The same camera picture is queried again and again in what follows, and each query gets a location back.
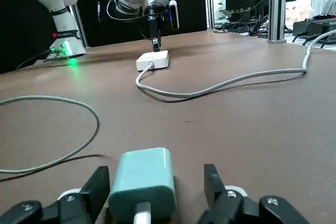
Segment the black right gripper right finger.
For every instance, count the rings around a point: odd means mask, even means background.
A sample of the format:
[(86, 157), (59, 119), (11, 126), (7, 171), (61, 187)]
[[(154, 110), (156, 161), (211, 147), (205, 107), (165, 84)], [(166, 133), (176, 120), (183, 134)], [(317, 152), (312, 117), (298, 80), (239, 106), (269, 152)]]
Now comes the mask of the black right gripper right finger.
[(267, 195), (255, 202), (235, 186), (225, 186), (215, 165), (204, 165), (204, 191), (209, 209), (198, 223), (308, 223), (286, 199)]

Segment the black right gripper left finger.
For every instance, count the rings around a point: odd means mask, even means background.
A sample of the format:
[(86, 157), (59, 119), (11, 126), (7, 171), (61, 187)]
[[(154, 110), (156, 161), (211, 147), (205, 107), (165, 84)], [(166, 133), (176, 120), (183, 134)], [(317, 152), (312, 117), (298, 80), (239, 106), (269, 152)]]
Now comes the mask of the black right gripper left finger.
[(43, 207), (28, 200), (1, 215), (1, 223), (95, 223), (110, 193), (108, 166), (99, 166), (78, 193), (69, 193)]

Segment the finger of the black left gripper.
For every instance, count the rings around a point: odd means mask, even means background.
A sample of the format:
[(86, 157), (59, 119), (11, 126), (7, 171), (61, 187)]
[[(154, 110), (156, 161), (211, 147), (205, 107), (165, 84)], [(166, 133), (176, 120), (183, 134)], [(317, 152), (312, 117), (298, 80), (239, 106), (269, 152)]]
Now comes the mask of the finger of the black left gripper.
[(151, 42), (152, 42), (153, 51), (154, 52), (160, 51), (160, 47), (161, 47), (161, 36), (160, 36), (160, 34), (156, 34), (155, 36), (152, 36)]

